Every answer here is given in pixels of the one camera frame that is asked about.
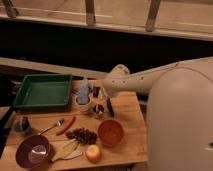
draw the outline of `red bowl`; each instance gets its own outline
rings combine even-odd
[[[123,128],[118,121],[109,119],[103,121],[98,128],[101,143],[108,147],[117,145],[123,138]]]
[[[43,163],[50,153],[50,143],[43,135],[33,135],[25,139],[16,151],[17,164],[31,169]]]

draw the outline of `green tray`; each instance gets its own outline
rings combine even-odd
[[[27,75],[13,102],[17,109],[67,106],[70,100],[72,75]]]

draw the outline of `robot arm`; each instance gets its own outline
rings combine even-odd
[[[212,61],[212,57],[175,62],[134,74],[130,74],[126,66],[119,64],[104,78],[103,86],[109,97],[115,96],[119,91],[134,91],[139,94],[147,95],[155,81],[164,73],[175,68],[199,66],[200,63],[206,61]]]
[[[149,171],[212,171],[213,57],[135,74],[118,65],[103,83],[111,97],[119,91],[149,93]]]

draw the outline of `hot dog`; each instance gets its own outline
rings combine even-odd
[[[72,124],[75,122],[76,117],[75,116],[70,116],[67,121],[57,130],[56,135],[61,135],[63,134],[67,129],[69,129]]]

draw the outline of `spoon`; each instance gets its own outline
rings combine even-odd
[[[56,123],[54,123],[52,126],[46,128],[45,130],[43,130],[42,132],[38,133],[38,135],[41,135],[49,130],[51,130],[52,128],[61,126],[64,123],[64,118],[60,119],[59,121],[57,121]]]

